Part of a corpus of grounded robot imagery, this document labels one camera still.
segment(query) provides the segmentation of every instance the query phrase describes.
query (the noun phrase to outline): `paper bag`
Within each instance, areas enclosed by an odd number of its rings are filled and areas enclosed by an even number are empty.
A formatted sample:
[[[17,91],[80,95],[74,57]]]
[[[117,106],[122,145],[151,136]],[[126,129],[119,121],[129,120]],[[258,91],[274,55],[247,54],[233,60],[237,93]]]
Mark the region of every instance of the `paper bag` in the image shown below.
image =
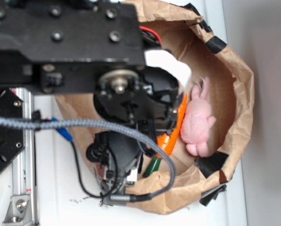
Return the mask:
[[[203,17],[194,11],[157,0],[128,0],[137,8],[141,25],[155,30],[163,40],[163,49],[190,66],[192,79],[187,92],[201,77],[211,80],[208,101],[217,122],[212,128],[209,149],[228,154],[220,170],[208,177],[194,163],[195,158],[185,150],[178,139],[171,155],[177,168],[172,189],[150,201],[129,203],[144,211],[170,214],[201,198],[203,192],[232,178],[237,163],[250,140],[253,122],[253,73],[242,59],[225,43],[214,36]],[[101,119],[93,105],[92,94],[56,96],[65,119]],[[85,152],[99,129],[74,128],[71,130],[86,164]],[[148,166],[146,159],[143,169]],[[130,194],[146,194],[166,186],[170,175],[165,164],[148,178],[140,177]]]

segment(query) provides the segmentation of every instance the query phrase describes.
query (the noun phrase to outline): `stuffed animal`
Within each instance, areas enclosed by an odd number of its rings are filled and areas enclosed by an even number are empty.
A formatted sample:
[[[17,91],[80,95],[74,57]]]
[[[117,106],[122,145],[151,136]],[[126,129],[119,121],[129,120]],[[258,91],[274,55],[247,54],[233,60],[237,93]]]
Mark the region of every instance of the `stuffed animal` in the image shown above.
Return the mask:
[[[206,101],[210,79],[208,77],[201,79],[203,80],[202,89],[199,84],[192,88],[191,101],[187,105],[180,133],[191,155],[208,157],[211,153],[209,153],[207,141],[216,118],[212,116],[212,106]]]

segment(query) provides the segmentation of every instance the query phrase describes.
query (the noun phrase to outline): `red wire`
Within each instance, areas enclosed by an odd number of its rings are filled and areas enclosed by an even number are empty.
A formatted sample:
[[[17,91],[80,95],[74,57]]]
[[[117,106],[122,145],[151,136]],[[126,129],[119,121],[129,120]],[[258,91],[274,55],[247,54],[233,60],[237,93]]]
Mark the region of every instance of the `red wire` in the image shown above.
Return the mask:
[[[157,38],[157,40],[159,41],[159,44],[160,44],[160,45],[162,44],[161,38],[160,38],[160,36],[156,33],[156,31],[154,31],[154,30],[152,30],[152,29],[150,29],[150,28],[144,27],[144,26],[140,26],[140,29],[143,30],[143,31],[152,33],[152,34]]]

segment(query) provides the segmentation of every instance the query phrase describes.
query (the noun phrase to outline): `orange object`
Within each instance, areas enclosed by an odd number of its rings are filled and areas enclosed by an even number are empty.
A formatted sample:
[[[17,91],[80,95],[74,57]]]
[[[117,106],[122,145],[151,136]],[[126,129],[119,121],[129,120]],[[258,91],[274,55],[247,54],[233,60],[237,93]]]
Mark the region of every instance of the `orange object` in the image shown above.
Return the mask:
[[[178,119],[177,119],[177,126],[173,130],[171,135],[167,135],[166,133],[163,134],[162,136],[157,138],[157,144],[158,146],[163,149],[167,155],[171,155],[174,146],[176,144],[177,138],[179,136],[180,128],[182,126],[182,120],[184,118],[184,113],[186,111],[187,107],[187,102],[188,102],[188,95],[185,94],[182,100],[182,103],[180,104],[177,114],[178,114]]]

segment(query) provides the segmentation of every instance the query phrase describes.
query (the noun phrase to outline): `bunny ear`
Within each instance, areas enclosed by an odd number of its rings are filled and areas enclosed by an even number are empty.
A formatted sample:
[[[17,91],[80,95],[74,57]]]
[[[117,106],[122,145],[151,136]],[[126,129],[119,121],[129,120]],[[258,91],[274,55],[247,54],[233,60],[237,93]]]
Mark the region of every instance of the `bunny ear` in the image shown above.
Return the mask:
[[[205,79],[201,78],[203,81],[202,92],[200,94],[200,99],[205,100],[207,98],[208,90],[210,89],[210,79],[206,77]]]
[[[201,88],[199,85],[194,85],[191,91],[191,99],[200,99]]]

